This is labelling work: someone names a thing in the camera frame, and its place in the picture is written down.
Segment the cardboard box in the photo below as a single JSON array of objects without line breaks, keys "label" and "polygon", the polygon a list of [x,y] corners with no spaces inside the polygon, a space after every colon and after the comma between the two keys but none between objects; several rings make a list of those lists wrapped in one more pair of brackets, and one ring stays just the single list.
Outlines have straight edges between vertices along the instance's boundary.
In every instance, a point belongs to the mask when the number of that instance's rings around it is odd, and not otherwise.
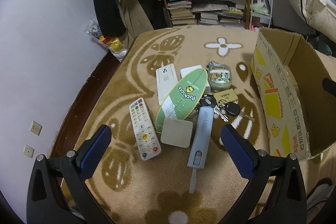
[{"label": "cardboard box", "polygon": [[300,34],[259,31],[251,61],[273,156],[317,157],[335,143],[335,94],[323,88],[331,77]]}]

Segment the light blue power bank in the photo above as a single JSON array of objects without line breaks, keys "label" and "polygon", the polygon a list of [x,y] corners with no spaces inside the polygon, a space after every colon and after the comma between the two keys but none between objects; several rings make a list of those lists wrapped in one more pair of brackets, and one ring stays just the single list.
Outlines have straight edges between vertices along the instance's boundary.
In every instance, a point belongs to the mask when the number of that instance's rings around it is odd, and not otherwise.
[{"label": "light blue power bank", "polygon": [[187,163],[187,166],[193,170],[190,180],[189,194],[193,194],[195,192],[197,185],[197,170],[203,169],[205,167],[213,126],[213,119],[213,108],[210,106],[202,106],[199,109],[194,140]]}]

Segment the white tv remote control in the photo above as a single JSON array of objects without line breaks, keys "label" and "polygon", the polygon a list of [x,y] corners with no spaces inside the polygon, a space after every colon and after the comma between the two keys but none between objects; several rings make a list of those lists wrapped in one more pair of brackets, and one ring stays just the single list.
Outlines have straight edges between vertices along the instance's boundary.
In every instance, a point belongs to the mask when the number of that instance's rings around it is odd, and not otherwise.
[{"label": "white tv remote control", "polygon": [[162,149],[145,100],[139,97],[132,102],[129,113],[141,159],[143,161],[153,159],[162,152]]}]

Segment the key bunch with tag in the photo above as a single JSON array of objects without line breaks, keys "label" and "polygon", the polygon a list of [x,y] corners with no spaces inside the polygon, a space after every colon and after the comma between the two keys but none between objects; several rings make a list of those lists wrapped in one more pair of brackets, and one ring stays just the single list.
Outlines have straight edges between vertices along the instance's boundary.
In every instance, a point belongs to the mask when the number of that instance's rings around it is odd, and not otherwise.
[{"label": "key bunch with tag", "polygon": [[229,116],[238,117],[241,116],[249,121],[254,122],[255,118],[245,114],[242,108],[236,102],[227,102],[225,100],[220,100],[217,102],[215,97],[210,94],[203,95],[198,102],[197,109],[199,110],[203,106],[208,106],[213,108],[214,113],[219,116],[224,122],[229,122]]}]

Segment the small grey square charger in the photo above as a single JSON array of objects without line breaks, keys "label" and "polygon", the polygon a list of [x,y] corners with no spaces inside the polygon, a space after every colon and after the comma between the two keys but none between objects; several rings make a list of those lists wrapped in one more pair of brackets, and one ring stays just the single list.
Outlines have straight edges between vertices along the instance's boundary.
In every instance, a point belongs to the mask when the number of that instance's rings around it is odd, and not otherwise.
[{"label": "small grey square charger", "polygon": [[175,147],[188,148],[193,134],[193,123],[166,118],[163,122],[161,142]]}]

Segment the cartoon earbuds case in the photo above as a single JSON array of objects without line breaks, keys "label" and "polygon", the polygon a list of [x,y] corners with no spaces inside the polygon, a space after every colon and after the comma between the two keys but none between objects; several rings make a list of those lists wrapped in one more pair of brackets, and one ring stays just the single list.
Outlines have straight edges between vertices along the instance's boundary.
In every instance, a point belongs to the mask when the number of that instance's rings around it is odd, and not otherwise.
[{"label": "cartoon earbuds case", "polygon": [[232,73],[228,65],[211,61],[206,66],[208,82],[213,91],[220,92],[231,88]]}]

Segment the green yellow oval remote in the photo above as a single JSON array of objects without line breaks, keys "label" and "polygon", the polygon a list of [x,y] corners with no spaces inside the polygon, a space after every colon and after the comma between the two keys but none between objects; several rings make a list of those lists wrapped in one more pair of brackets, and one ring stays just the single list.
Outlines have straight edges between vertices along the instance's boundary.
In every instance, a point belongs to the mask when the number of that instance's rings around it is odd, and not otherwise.
[{"label": "green yellow oval remote", "polygon": [[159,108],[154,126],[157,132],[162,132],[166,118],[185,120],[196,108],[205,92],[207,71],[198,68],[183,77],[172,88],[169,95]]}]

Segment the plastic snack bag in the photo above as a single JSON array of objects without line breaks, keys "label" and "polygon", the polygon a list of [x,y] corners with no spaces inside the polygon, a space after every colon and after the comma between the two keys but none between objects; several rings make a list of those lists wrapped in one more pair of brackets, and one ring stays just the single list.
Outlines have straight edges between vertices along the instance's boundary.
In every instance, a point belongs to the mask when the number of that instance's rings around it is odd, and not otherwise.
[{"label": "plastic snack bag", "polygon": [[127,49],[119,38],[105,37],[96,19],[91,19],[84,29],[93,41],[109,50],[118,61],[123,61],[127,54]]}]

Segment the black hanging coat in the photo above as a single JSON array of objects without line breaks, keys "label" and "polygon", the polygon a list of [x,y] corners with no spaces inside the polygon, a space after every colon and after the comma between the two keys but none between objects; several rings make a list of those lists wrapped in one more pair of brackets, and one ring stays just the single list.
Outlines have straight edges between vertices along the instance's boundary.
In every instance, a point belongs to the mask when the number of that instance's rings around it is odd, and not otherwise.
[{"label": "black hanging coat", "polygon": [[116,0],[93,0],[98,25],[104,37],[119,38],[126,32]]}]

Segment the white rolling cart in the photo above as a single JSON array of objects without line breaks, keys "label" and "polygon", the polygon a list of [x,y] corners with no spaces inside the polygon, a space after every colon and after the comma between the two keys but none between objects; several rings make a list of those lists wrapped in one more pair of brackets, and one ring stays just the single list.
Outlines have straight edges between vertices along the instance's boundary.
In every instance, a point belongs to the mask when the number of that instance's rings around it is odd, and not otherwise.
[{"label": "white rolling cart", "polygon": [[270,28],[273,14],[273,0],[251,0],[249,29],[259,29],[266,25]]}]

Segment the stack of books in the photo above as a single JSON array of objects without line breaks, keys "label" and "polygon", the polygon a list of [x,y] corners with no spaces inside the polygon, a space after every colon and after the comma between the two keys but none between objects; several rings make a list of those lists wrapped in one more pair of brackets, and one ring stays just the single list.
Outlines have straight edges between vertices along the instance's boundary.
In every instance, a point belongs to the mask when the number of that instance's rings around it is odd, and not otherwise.
[{"label": "stack of books", "polygon": [[169,2],[167,10],[169,12],[171,25],[187,26],[197,24],[195,15],[191,12],[192,3],[190,0]]}]

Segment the wall socket lower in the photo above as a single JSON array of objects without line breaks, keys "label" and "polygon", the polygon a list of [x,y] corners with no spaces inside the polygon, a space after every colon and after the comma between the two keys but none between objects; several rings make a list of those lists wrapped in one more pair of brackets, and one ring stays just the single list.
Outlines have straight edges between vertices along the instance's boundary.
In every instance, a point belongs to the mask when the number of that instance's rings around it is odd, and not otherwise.
[{"label": "wall socket lower", "polygon": [[29,145],[25,145],[23,149],[23,155],[33,158],[35,149],[33,147],[30,147]]}]

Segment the wall socket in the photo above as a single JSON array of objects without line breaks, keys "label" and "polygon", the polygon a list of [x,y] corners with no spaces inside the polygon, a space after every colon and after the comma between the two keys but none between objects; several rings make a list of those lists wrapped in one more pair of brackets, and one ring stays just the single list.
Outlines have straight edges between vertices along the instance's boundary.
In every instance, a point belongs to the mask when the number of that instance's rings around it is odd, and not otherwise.
[{"label": "wall socket", "polygon": [[30,132],[39,136],[42,131],[42,128],[43,126],[41,124],[39,124],[36,121],[33,121],[30,127]]},{"label": "wall socket", "polygon": [[23,155],[33,158],[35,149],[33,147],[30,147],[29,145],[25,145],[23,149]]}]

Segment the wall socket upper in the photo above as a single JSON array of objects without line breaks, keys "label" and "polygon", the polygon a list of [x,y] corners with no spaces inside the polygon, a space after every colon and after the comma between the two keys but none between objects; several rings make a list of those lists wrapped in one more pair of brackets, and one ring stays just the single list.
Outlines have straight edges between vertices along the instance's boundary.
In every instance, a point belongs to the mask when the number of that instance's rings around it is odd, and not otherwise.
[{"label": "wall socket upper", "polygon": [[39,124],[36,121],[33,121],[30,127],[30,132],[39,136],[42,131],[42,128],[43,126],[41,124]]}]

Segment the white rectangular wall device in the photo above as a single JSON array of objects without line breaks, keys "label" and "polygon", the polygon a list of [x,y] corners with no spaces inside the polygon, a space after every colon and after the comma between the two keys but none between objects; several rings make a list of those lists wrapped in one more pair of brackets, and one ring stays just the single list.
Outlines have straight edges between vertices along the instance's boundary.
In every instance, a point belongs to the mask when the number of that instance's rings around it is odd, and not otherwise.
[{"label": "white rectangular wall device", "polygon": [[158,103],[162,105],[172,88],[178,83],[174,64],[168,64],[155,71]]}]

